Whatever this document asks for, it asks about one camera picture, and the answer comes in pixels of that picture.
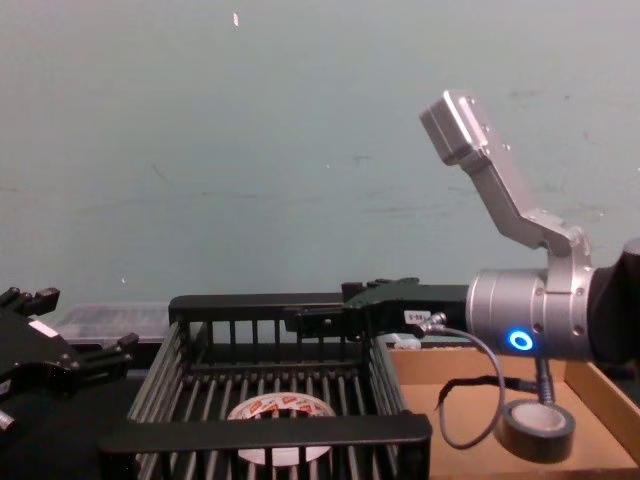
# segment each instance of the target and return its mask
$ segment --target roll of tape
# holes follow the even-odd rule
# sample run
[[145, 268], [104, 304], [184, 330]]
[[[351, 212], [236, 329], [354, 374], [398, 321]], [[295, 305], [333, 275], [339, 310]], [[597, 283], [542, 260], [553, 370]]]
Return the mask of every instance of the roll of tape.
[[494, 433], [500, 444], [517, 457], [557, 463], [571, 454], [575, 428], [573, 416], [558, 405], [515, 400], [504, 406]]
[[[279, 392], [267, 393], [250, 398], [237, 405], [227, 417], [229, 420], [246, 420], [256, 418], [264, 413], [280, 410], [304, 412], [310, 417], [335, 417], [336, 413], [330, 405], [304, 393]], [[307, 447], [305, 458], [309, 462], [329, 451], [328, 446]], [[265, 464], [263, 449], [240, 450], [238, 456], [258, 465]], [[298, 465], [298, 448], [274, 448], [272, 453], [274, 467], [290, 467]]]

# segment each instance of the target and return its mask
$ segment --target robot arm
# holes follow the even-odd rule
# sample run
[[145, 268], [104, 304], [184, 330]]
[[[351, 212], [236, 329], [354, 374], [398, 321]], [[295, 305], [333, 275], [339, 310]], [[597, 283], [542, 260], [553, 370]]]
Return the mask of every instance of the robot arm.
[[467, 329], [495, 351], [620, 363], [635, 354], [640, 240], [594, 269], [583, 230], [541, 209], [479, 102], [446, 91], [421, 115], [442, 161], [471, 178], [503, 235], [546, 248], [546, 270], [489, 270], [469, 287]]

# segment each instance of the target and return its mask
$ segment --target black grid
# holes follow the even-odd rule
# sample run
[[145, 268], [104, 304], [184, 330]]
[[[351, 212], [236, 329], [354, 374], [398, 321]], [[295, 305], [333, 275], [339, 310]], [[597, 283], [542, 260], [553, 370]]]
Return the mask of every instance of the black grid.
[[[219, 310], [229, 308], [229, 305], [223, 305]], [[135, 423], [128, 425], [130, 431], [120, 432], [120, 439], [125, 435], [135, 437], [135, 427], [140, 430], [151, 425], [161, 430], [154, 434], [155, 437], [148, 437], [146, 443], [142, 441], [144, 434], [138, 431], [138, 446], [116, 448], [117, 454], [112, 448], [114, 442], [107, 442], [109, 446], [103, 448], [105, 476], [117, 474], [122, 478], [125, 472], [130, 478], [139, 480], [427, 478], [430, 427], [426, 418], [403, 413], [404, 401], [385, 357], [388, 356], [386, 347], [373, 340], [351, 343], [344, 337], [305, 343], [298, 335], [293, 343], [281, 342], [283, 322], [273, 320], [282, 318], [281, 305], [272, 306], [269, 320], [249, 320], [251, 342], [238, 343], [236, 323], [247, 321], [249, 314], [264, 314], [266, 307], [260, 305], [260, 308], [262, 311], [256, 312], [255, 305], [242, 305], [231, 319], [228, 312], [222, 318], [220, 312], [216, 315], [214, 308], [204, 322], [201, 307], [195, 315], [189, 304], [174, 308], [175, 321], [170, 334], [130, 411], [129, 419]], [[192, 326], [196, 322], [200, 323], [200, 328], [193, 336]], [[258, 335], [264, 330], [260, 327], [265, 323], [273, 328], [270, 344], [261, 343]], [[221, 324], [229, 328], [229, 342], [224, 344], [214, 342], [215, 327]], [[326, 437], [330, 430], [335, 435], [325, 439], [332, 445], [327, 454], [311, 462], [303, 460], [297, 467], [274, 468], [270, 464], [271, 448], [265, 449], [267, 465], [257, 466], [238, 458], [238, 448], [223, 445], [232, 442], [234, 428], [240, 428], [238, 422], [226, 421], [234, 406], [247, 398], [278, 391], [313, 395], [331, 405], [340, 418], [307, 419], [305, 422], [296, 418], [295, 412], [283, 411], [277, 414], [279, 420], [253, 420], [254, 425], [273, 422], [273, 428], [266, 430], [258, 440], [262, 444], [253, 448], [285, 446], [272, 443], [281, 441], [275, 439], [273, 430], [277, 427], [283, 436], [282, 431], [290, 429], [291, 438], [287, 438], [286, 446], [299, 447], [299, 456], [303, 457], [305, 449], [301, 439], [306, 439], [305, 445], [310, 446], [314, 444], [314, 431], [320, 438], [321, 435]], [[364, 420], [360, 421], [359, 427], [354, 423], [358, 418]], [[216, 438], [207, 437], [203, 441], [213, 442], [215, 450], [199, 444], [184, 446], [195, 441], [194, 425], [204, 422], [211, 426], [211, 437]], [[415, 425], [424, 428], [416, 429]], [[401, 431], [407, 426], [414, 432], [419, 430], [420, 434], [416, 438], [407, 436], [409, 432]], [[174, 438], [160, 441], [159, 435]], [[236, 437], [239, 440], [233, 441], [237, 445], [244, 445], [245, 440], [247, 444], [256, 442], [255, 438], [244, 439], [239, 434]], [[157, 442], [162, 445], [147, 446]]]

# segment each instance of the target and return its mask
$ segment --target teal wall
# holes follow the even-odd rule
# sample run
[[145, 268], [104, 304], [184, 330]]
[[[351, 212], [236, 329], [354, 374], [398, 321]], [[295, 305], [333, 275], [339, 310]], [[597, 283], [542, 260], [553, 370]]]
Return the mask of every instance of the teal wall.
[[[234, 13], [238, 26], [234, 24]], [[4, 0], [0, 285], [77, 303], [543, 265], [418, 115], [469, 88], [597, 263], [640, 234], [631, 1]]]

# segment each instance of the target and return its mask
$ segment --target cardboard tray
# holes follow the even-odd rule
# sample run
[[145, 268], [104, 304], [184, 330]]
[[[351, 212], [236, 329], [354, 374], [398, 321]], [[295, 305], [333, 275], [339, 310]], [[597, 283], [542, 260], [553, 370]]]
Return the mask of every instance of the cardboard tray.
[[[556, 402], [576, 420], [571, 456], [552, 465], [512, 455], [490, 436], [459, 451], [442, 439], [435, 410], [448, 380], [493, 374], [489, 360], [473, 348], [392, 350], [398, 380], [413, 412], [426, 413], [433, 425], [431, 477], [436, 480], [627, 480], [640, 479], [640, 409], [604, 374], [588, 363], [551, 362]], [[507, 376], [534, 379], [533, 360], [501, 357]], [[528, 398], [507, 391], [507, 401]], [[447, 428], [465, 441], [490, 421], [498, 398], [495, 387], [457, 387], [445, 400]]]

